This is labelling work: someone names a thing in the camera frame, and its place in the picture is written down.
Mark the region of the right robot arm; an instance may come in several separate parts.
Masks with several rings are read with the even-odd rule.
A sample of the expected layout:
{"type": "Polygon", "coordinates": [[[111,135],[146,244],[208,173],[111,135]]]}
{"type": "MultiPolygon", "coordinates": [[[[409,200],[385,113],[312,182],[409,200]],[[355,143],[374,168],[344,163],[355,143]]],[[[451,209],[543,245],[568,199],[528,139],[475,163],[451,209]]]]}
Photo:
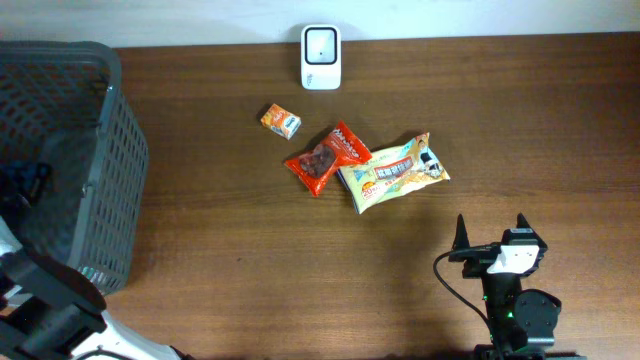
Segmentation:
{"type": "Polygon", "coordinates": [[[554,345],[561,301],[521,284],[539,268],[547,250],[522,214],[500,241],[482,246],[470,245],[464,219],[457,218],[447,258],[463,264],[463,278],[482,282],[483,316],[491,338],[489,345],[474,348],[475,359],[543,359],[554,345]]]}

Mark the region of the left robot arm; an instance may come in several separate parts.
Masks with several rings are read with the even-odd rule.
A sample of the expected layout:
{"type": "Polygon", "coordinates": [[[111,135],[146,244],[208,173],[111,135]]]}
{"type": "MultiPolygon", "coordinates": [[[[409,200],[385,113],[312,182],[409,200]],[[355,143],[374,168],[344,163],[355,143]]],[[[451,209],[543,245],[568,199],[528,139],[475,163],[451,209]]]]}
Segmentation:
{"type": "Polygon", "coordinates": [[[115,320],[97,288],[78,271],[25,247],[1,223],[1,308],[21,290],[31,296],[1,316],[8,359],[188,360],[115,320]]]}

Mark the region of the cream yellow snack bag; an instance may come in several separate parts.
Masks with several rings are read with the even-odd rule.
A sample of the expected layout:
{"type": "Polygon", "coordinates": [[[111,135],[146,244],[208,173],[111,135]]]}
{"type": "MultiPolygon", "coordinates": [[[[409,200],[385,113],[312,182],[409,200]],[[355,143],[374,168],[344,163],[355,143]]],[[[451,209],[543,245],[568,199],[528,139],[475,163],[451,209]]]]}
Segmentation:
{"type": "Polygon", "coordinates": [[[373,152],[372,158],[363,165],[343,166],[337,171],[351,193],[358,214],[428,185],[450,180],[432,151],[429,138],[429,133],[418,135],[405,145],[373,152]]]}

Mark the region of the red snack bag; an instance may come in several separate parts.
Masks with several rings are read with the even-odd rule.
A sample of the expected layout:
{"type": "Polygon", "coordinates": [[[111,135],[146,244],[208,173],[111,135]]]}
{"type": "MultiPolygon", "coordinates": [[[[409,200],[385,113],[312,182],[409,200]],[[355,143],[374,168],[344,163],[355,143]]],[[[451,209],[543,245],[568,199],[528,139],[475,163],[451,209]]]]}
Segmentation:
{"type": "Polygon", "coordinates": [[[329,178],[343,166],[362,165],[372,158],[367,146],[343,122],[311,151],[285,161],[290,169],[318,197],[329,178]]]}

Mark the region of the small orange teal box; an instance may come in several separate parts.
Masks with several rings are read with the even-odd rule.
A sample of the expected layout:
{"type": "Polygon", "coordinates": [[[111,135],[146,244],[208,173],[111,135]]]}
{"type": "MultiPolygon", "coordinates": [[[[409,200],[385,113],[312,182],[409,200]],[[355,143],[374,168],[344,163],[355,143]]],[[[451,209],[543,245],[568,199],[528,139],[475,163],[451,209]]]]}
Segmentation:
{"type": "Polygon", "coordinates": [[[272,104],[260,119],[261,124],[290,140],[301,126],[301,118],[277,104],[272,104]]]}

